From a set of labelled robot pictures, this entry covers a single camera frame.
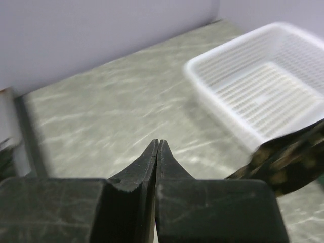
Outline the black gold floral tie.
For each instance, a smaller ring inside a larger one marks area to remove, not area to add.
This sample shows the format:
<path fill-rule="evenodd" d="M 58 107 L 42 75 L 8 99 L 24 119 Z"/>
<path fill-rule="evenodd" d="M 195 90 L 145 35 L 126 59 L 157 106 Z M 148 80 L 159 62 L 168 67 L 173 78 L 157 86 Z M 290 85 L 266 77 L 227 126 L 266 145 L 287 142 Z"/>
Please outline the black gold floral tie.
<path fill-rule="evenodd" d="M 295 192 L 323 174 L 323 120 L 261 144 L 228 179 L 264 181 L 276 197 Z"/>

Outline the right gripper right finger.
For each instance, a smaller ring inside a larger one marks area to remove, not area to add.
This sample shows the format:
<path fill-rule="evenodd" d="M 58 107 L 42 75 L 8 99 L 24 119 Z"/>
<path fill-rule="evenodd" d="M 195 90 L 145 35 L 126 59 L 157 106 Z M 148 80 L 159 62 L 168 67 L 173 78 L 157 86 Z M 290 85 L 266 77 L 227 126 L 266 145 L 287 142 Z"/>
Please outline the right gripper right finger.
<path fill-rule="evenodd" d="M 196 179 L 166 140 L 157 151 L 159 242 L 289 242 L 277 200 L 260 180 Z"/>

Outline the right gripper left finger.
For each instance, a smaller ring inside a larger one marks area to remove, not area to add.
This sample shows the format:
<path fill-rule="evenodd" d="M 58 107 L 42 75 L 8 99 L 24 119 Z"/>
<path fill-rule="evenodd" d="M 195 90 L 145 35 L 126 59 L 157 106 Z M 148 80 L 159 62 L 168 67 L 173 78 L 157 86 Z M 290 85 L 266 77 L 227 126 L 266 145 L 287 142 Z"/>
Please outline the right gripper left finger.
<path fill-rule="evenodd" d="M 153 242 L 158 140 L 114 176 L 1 182 L 1 242 Z"/>

